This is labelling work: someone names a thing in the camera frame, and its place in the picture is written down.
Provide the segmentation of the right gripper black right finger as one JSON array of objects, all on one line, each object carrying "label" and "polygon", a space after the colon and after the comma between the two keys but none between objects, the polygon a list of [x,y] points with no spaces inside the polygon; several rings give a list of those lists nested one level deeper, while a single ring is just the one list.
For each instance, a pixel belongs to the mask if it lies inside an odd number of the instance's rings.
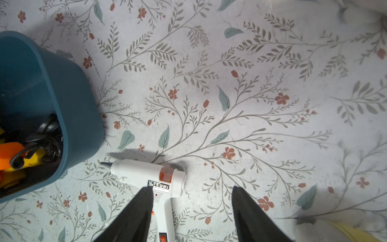
[{"label": "right gripper black right finger", "polygon": [[244,188],[234,186],[232,207],[240,242],[291,242]]}]

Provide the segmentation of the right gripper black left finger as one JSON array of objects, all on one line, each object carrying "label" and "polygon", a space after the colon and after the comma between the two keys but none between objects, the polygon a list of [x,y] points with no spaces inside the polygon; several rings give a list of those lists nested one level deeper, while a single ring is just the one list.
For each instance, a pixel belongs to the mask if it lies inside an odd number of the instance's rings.
[{"label": "right gripper black left finger", "polygon": [[143,187],[96,242],[145,242],[153,209],[153,189]]}]

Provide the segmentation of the yellow hot glue gun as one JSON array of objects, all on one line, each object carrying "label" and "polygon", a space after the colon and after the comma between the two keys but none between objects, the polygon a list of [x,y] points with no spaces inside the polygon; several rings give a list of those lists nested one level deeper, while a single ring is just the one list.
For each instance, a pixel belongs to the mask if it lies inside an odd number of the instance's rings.
[{"label": "yellow hot glue gun", "polygon": [[[1,129],[1,144],[9,142],[16,141],[12,140],[10,133]],[[26,151],[24,146],[24,149],[10,161],[10,165],[15,171],[1,170],[1,189],[5,190],[19,184],[27,176],[25,169],[42,165],[44,155],[46,152],[42,148],[32,148]]]}]

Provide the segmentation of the orange hot glue gun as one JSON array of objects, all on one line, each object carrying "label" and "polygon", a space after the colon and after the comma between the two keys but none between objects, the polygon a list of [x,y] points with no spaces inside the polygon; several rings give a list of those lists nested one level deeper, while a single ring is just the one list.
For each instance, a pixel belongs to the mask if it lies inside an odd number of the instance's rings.
[{"label": "orange hot glue gun", "polygon": [[1,144],[1,170],[15,171],[11,165],[11,159],[24,149],[24,146],[18,142],[9,142]]}]

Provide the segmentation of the white hot glue gun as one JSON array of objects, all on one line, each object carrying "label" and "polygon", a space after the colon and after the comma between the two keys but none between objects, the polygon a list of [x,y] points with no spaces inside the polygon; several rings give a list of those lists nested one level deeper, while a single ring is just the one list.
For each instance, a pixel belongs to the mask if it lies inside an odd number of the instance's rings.
[{"label": "white hot glue gun", "polygon": [[102,162],[118,181],[136,188],[150,187],[153,192],[152,214],[155,216],[158,242],[174,242],[175,230],[171,199],[180,198],[185,190],[186,173],[173,166],[136,160]]}]

